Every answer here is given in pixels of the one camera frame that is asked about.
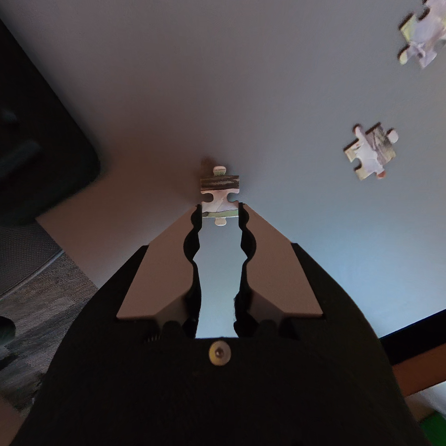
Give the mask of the wood-edged grey desk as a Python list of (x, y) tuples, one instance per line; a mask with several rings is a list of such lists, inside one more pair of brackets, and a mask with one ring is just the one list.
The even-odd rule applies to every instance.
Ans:
[(380, 338), (403, 397), (446, 380), (446, 310)]

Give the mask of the large green plastic bin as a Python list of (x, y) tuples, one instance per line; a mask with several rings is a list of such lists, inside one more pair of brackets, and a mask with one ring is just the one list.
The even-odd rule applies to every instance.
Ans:
[(446, 445), (446, 420), (439, 412), (434, 412), (420, 421), (420, 426), (433, 446)]

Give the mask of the pale lilac jigsaw piece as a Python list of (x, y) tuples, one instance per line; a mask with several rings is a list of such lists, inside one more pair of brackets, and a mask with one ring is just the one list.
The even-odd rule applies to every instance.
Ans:
[(398, 53), (398, 60), (405, 65), (410, 58), (416, 57), (424, 69), (436, 58), (436, 46), (440, 43), (445, 46), (446, 2), (427, 0), (422, 6), (420, 15), (410, 13), (399, 26), (406, 45)]

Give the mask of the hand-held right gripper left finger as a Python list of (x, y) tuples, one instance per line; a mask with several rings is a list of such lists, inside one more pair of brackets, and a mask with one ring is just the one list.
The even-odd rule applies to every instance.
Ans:
[(149, 320), (156, 330), (174, 321), (187, 337), (196, 336), (202, 292), (194, 257), (201, 228), (202, 206), (196, 205), (149, 243), (118, 320)]

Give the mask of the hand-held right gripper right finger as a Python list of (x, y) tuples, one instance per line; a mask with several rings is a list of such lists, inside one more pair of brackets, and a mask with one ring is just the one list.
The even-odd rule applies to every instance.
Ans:
[(322, 309), (290, 240), (247, 204), (239, 204), (246, 255), (234, 299), (234, 330), (251, 337), (263, 321), (277, 328), (293, 318), (322, 318)]

